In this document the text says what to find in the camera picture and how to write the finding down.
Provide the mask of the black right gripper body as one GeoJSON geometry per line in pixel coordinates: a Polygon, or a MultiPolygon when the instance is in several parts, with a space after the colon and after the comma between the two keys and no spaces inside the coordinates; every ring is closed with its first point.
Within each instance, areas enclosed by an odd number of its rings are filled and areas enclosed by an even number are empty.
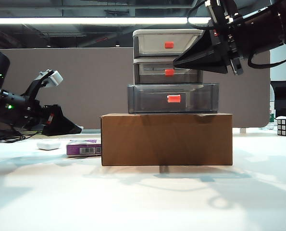
{"type": "Polygon", "coordinates": [[[227,67],[231,66],[233,74],[243,74],[231,25],[240,17],[236,3],[233,0],[206,0],[202,4],[211,19],[206,26],[193,25],[202,30],[202,34],[173,61],[174,67],[226,74],[227,67]]]}

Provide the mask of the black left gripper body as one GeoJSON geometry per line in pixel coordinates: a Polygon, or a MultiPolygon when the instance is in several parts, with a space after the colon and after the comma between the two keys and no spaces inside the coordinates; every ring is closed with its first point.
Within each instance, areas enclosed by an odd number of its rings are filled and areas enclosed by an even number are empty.
{"type": "Polygon", "coordinates": [[[43,135],[66,135],[71,131],[70,121],[63,115],[59,105],[45,105],[43,108],[43,135]]]}

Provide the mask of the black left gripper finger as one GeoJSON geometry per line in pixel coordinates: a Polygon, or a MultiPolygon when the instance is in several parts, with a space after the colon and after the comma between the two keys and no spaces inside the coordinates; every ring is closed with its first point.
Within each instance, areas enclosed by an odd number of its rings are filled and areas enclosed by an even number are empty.
{"type": "Polygon", "coordinates": [[[66,130],[67,130],[66,134],[80,134],[83,130],[83,127],[69,121],[67,123],[67,129],[66,130]]]}

